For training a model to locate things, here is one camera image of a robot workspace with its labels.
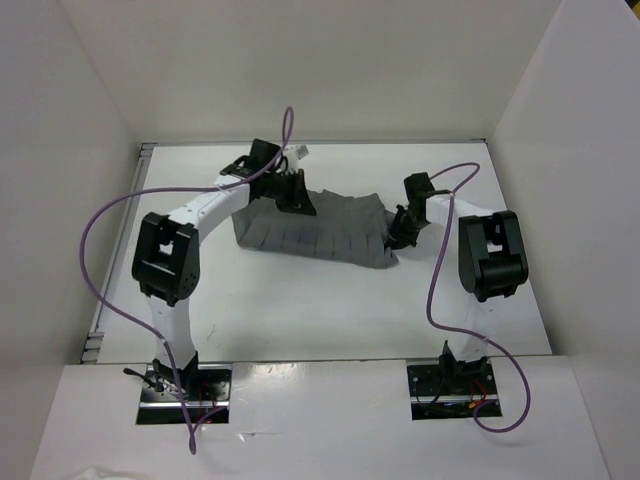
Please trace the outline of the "grey pleated skirt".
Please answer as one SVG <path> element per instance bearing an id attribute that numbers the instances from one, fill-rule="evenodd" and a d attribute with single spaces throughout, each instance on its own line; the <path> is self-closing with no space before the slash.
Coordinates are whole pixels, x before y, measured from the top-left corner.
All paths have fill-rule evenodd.
<path id="1" fill-rule="evenodd" d="M 353 197 L 323 190 L 309 196 L 314 216 L 281 212 L 266 198 L 234 213 L 238 246 L 378 270 L 399 263 L 385 245 L 389 213 L 377 194 Z"/>

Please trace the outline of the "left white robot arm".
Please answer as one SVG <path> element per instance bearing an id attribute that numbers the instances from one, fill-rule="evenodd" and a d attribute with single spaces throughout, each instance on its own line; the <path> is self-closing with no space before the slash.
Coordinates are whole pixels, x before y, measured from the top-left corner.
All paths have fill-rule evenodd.
<path id="1" fill-rule="evenodd" d="M 191 336 L 189 298 L 200 280 L 200 245 L 223 221 L 267 198 L 286 213 L 314 216 L 304 172 L 292 153 L 260 176 L 255 156 L 242 156 L 221 170 L 211 192 L 201 193 L 167 214 L 142 219 L 132 276 L 147 297 L 152 326 L 161 338 L 153 361 L 156 377 L 176 399 L 192 397 L 202 377 Z"/>

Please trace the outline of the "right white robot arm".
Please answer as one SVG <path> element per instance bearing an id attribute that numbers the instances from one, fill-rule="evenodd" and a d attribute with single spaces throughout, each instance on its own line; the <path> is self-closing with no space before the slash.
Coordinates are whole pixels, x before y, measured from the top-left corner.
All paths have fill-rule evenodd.
<path id="1" fill-rule="evenodd" d="M 419 233 L 430 224 L 445 228 L 426 299 L 426 318 L 442 332 L 463 335 L 503 354 L 527 383 L 514 356 L 478 327 L 446 325 L 434 318 L 436 287 L 452 231 L 457 231 L 457 272 L 463 290 L 478 304 L 508 298 L 526 283 L 528 260 L 517 215 L 490 211 L 468 204 L 446 190 L 417 193 L 399 205 L 388 230 L 386 245 L 393 250 L 417 244 Z"/>

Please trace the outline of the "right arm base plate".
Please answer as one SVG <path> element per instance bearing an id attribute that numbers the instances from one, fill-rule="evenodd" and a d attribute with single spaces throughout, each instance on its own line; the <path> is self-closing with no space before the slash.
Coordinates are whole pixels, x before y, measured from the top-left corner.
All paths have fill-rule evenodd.
<path id="1" fill-rule="evenodd" d="M 413 421 L 472 418 L 482 405 L 479 418 L 502 416 L 498 389 L 489 362 L 475 372 L 445 380 L 444 368 L 437 363 L 406 365 L 409 401 Z"/>

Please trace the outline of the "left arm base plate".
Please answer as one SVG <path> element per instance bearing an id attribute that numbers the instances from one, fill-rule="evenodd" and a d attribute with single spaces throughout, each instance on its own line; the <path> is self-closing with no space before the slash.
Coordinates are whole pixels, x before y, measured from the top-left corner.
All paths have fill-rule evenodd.
<path id="1" fill-rule="evenodd" d="M 124 372 L 142 380 L 136 424 L 143 426 L 184 424 L 178 390 L 173 383 L 160 377 L 152 365 L 144 373 Z M 230 364 L 199 365 L 196 384 L 183 392 L 186 410 L 193 424 L 228 424 L 232 386 Z"/>

